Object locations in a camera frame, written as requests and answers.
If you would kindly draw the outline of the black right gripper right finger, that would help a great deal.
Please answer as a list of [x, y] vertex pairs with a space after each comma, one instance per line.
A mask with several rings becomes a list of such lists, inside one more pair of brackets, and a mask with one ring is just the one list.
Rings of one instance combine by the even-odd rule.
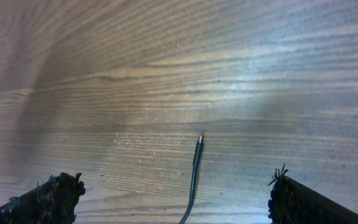
[[358, 224], [358, 214], [286, 176], [276, 169], [268, 200], [273, 224]]

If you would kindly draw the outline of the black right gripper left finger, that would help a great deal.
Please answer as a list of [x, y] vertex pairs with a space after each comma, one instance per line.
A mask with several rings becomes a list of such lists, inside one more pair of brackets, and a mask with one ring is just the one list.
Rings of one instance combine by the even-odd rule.
[[75, 207], [85, 194], [81, 174], [62, 172], [0, 207], [0, 224], [72, 224]]

